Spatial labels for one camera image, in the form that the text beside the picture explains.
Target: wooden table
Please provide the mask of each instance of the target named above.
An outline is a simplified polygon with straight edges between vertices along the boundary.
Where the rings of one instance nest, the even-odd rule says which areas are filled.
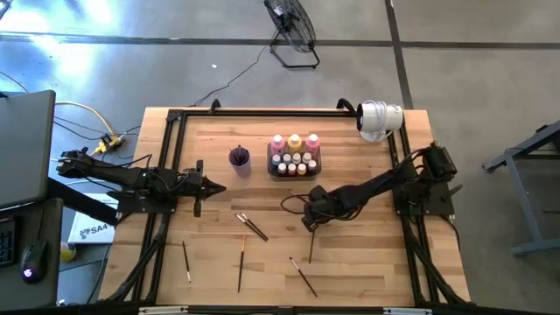
[[[135,158],[153,154],[158,162],[168,108],[147,108]],[[428,114],[405,111],[412,150],[432,141]],[[175,134],[171,144],[175,144]],[[266,145],[275,134],[321,138],[323,170],[314,181],[275,182],[266,171]],[[251,152],[250,178],[239,178],[228,163],[228,148],[241,144]],[[170,167],[172,145],[167,158]],[[368,143],[355,120],[319,117],[189,117],[179,169],[204,159],[204,174],[227,187],[202,203],[193,217],[193,200],[179,200],[164,254],[157,303],[181,305],[413,305],[403,231],[390,192],[375,197],[352,221],[331,221],[316,233],[312,262],[311,234],[300,215],[283,211],[289,190],[308,193],[315,185],[327,191],[359,184],[391,167],[389,145]],[[301,207],[297,200],[288,207]],[[259,239],[234,214],[243,211],[270,238]],[[131,215],[116,228],[101,297],[115,291],[137,262],[145,214]],[[453,289],[469,299],[457,240],[438,217],[426,217],[433,262]],[[242,235],[247,235],[241,293],[237,293]],[[187,282],[181,242],[187,244],[192,283]],[[314,297],[289,261],[292,256],[318,293]],[[144,281],[145,293],[151,265]],[[426,297],[425,273],[419,268]]]

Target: electric fan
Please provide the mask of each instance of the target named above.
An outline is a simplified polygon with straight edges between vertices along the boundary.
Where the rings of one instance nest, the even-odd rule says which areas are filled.
[[[264,0],[264,6],[269,11],[272,22],[276,26],[276,36],[270,43],[270,53],[272,53],[283,67],[287,68],[313,68],[319,65],[319,57],[315,53],[315,31],[312,21],[305,13],[304,7],[298,0]],[[282,34],[288,39],[290,45],[300,53],[313,53],[316,64],[313,65],[287,65],[274,50],[274,43],[278,36]]]

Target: black mouse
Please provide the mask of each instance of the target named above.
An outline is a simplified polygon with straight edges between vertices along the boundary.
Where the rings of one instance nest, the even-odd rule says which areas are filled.
[[[21,277],[27,284],[43,280],[46,273],[46,247],[43,240],[32,241],[21,255]]]

